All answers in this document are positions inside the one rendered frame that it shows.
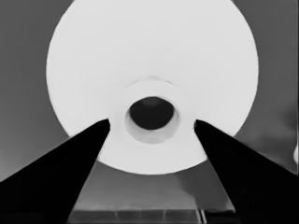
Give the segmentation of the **large thick white disc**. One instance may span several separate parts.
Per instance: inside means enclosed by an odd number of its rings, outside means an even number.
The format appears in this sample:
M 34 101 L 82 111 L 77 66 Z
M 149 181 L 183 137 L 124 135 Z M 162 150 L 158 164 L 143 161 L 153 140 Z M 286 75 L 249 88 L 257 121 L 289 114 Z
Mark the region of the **large thick white disc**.
M 66 133 L 107 120 L 98 160 L 139 175 L 204 162 L 195 122 L 238 133 L 258 76 L 252 31 L 232 0 L 75 0 L 46 66 Z

